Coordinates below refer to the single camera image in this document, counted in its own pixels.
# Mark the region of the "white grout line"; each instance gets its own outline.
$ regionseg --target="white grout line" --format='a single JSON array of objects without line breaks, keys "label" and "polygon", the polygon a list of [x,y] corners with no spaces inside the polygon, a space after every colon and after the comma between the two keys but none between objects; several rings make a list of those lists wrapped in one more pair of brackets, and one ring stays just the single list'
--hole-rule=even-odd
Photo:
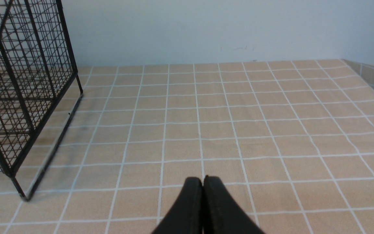
[{"label": "white grout line", "polygon": [[196,97],[197,126],[199,130],[200,161],[202,165],[202,181],[205,179],[205,162],[203,160],[202,130],[200,129],[199,101],[197,97],[196,66],[193,64],[194,94]]},{"label": "white grout line", "polygon": [[[119,69],[116,70],[115,80],[113,81],[113,83],[116,82],[116,78],[118,77],[118,71],[119,71]],[[101,121],[102,115],[103,115],[103,113],[104,113],[104,110],[106,109],[106,105],[108,104],[108,100],[109,100],[109,97],[110,97],[110,94],[111,94],[111,93],[112,93],[112,88],[110,88],[108,98],[107,98],[106,101],[105,101],[104,107],[103,107],[102,112],[101,112],[101,114],[100,114],[100,116],[99,116],[99,119],[98,119],[98,123],[97,123],[97,124],[99,124],[100,121]],[[70,198],[71,198],[71,195],[72,195],[72,191],[73,191],[73,189],[74,189],[74,187],[75,187],[75,185],[76,185],[77,179],[78,179],[78,177],[79,177],[79,175],[80,175],[80,172],[81,172],[81,170],[82,170],[82,168],[83,168],[84,161],[86,160],[87,154],[88,154],[88,152],[89,152],[90,145],[91,145],[91,143],[93,142],[93,139],[95,138],[95,134],[96,134],[96,131],[97,131],[97,130],[98,130],[98,126],[95,127],[95,129],[94,129],[94,131],[93,131],[93,133],[92,133],[92,137],[91,137],[91,139],[90,139],[90,141],[89,141],[89,144],[87,144],[86,151],[85,151],[85,153],[84,153],[84,156],[83,156],[83,159],[82,159],[81,165],[80,165],[80,167],[79,167],[79,170],[77,171],[76,176],[74,177],[73,184],[71,185],[71,191],[69,192],[69,195],[68,195],[68,197],[67,197],[66,204],[64,205],[63,211],[61,212],[60,218],[59,218],[58,223],[57,223],[57,225],[56,225],[56,228],[55,228],[55,230],[54,230],[54,234],[57,233],[58,228],[60,227],[60,222],[61,222],[61,220],[63,219],[64,214],[66,213],[66,209],[67,209],[67,206],[69,205]]]},{"label": "white grout line", "polygon": [[256,208],[255,208],[254,199],[253,199],[253,196],[252,196],[251,187],[249,186],[248,175],[246,173],[245,164],[243,162],[242,150],[241,150],[240,145],[239,145],[239,140],[238,140],[238,137],[237,137],[237,134],[236,134],[236,128],[235,128],[235,125],[234,125],[234,122],[233,122],[232,113],[230,112],[230,108],[229,108],[229,101],[227,100],[226,89],[224,88],[223,79],[221,77],[220,64],[217,64],[217,67],[218,67],[218,72],[219,72],[219,75],[220,75],[221,85],[222,85],[223,92],[224,92],[224,99],[225,99],[225,102],[226,102],[226,105],[227,105],[227,110],[229,112],[230,122],[231,122],[231,125],[232,125],[232,128],[233,128],[233,134],[234,134],[234,137],[235,137],[236,147],[237,147],[238,153],[239,153],[239,158],[240,158],[240,163],[241,163],[241,166],[242,166],[243,176],[245,177],[246,188],[248,189],[248,195],[249,195],[249,199],[250,199],[250,202],[251,202],[252,210],[255,213],[254,214],[255,222],[256,222],[257,225],[259,225],[258,215],[256,215]]},{"label": "white grout line", "polygon": [[[142,73],[144,73],[144,71],[145,71],[145,66],[142,67]],[[139,99],[139,94],[140,93],[141,93],[141,86],[139,86],[138,97],[135,101],[135,107],[134,107],[134,111],[132,113],[132,119],[131,119],[131,124],[129,126],[128,137],[126,138],[125,148],[123,150],[122,162],[121,162],[121,166],[119,168],[118,179],[116,181],[115,192],[113,193],[112,203],[110,205],[109,218],[108,218],[108,222],[106,223],[105,234],[108,234],[108,232],[109,232],[110,220],[112,219],[113,208],[115,207],[116,195],[118,193],[120,179],[122,178],[122,171],[123,171],[123,167],[124,167],[124,163],[125,163],[125,159],[126,159],[126,153],[127,153],[127,150],[128,150],[129,139],[131,138],[132,126],[133,126],[134,119],[135,119],[135,113],[136,113],[136,108],[138,106],[138,99]]]},{"label": "white grout line", "polygon": [[[324,105],[323,105],[323,108],[324,108],[324,109],[327,111],[327,113],[332,117],[331,113],[328,111],[327,108],[325,108]],[[342,133],[344,133],[344,131],[341,129],[341,127],[339,126],[339,124],[337,123],[337,121],[336,121],[334,118],[333,118],[333,121],[334,121],[334,123],[338,126],[338,128],[340,129],[340,131],[341,131]],[[302,123],[301,121],[300,121],[300,124],[301,124],[301,126],[303,126],[304,131],[307,132],[305,126],[303,125],[303,123]],[[329,174],[329,175],[331,176],[331,178],[333,179],[334,184],[336,185],[336,187],[337,187],[337,189],[338,189],[340,195],[342,196],[344,202],[346,203],[346,205],[347,205],[347,207],[349,208],[350,212],[352,213],[354,219],[356,220],[357,225],[359,226],[359,228],[360,228],[360,230],[362,231],[362,233],[363,233],[363,234],[366,234],[365,230],[364,230],[363,227],[362,227],[362,224],[360,223],[360,221],[359,221],[359,219],[357,218],[355,212],[353,211],[352,207],[350,206],[349,201],[347,201],[346,196],[343,194],[343,191],[341,190],[339,184],[338,184],[337,181],[335,180],[334,175],[331,173],[331,170],[329,169],[329,167],[328,167],[327,164],[325,163],[324,158],[322,157],[322,155],[321,155],[321,153],[320,153],[318,147],[316,146],[316,144],[315,144],[314,141],[313,141],[313,138],[312,138],[311,136],[309,136],[309,138],[310,138],[311,143],[316,147],[316,150],[317,150],[317,152],[318,152],[318,155],[320,156],[321,162],[324,164],[325,168],[327,169],[328,174]]]},{"label": "white grout line", "polygon": [[162,136],[163,141],[162,141],[162,151],[161,151],[161,173],[160,173],[160,191],[158,193],[157,225],[160,223],[160,217],[161,217],[162,184],[164,180],[164,160],[165,160],[165,132],[167,130],[168,92],[169,92],[169,65],[168,65],[168,74],[167,74],[167,96],[165,98],[164,133]]}]

